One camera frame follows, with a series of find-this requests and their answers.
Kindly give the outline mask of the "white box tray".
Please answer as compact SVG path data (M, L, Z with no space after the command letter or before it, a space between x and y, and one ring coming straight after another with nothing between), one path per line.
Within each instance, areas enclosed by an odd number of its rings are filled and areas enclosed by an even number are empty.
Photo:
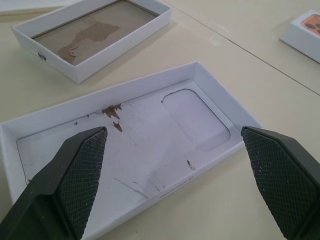
M95 240L244 146L261 124L198 62L0 123L10 196L77 133L105 127L99 186L82 240Z

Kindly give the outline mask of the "white box copper phone print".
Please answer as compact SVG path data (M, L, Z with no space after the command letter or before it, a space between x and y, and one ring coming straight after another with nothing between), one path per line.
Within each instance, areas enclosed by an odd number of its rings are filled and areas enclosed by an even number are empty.
M280 40L320 64L320 11L309 10L292 20Z

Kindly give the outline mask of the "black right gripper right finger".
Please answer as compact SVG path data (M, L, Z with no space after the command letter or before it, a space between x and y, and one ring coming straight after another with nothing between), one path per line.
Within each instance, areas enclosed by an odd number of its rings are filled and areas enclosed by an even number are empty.
M241 130L257 188L286 240L320 240L320 163L294 138Z

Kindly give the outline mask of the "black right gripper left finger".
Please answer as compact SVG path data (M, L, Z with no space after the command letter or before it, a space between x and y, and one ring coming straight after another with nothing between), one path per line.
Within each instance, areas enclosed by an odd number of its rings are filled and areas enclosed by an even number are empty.
M81 240L99 187L108 130L66 139L0 223L0 240Z

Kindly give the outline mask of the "white phone box base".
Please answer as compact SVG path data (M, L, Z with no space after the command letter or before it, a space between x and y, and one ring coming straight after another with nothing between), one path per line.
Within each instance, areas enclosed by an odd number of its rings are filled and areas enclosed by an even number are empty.
M12 28L19 44L81 83L169 24L160 0L81 0Z

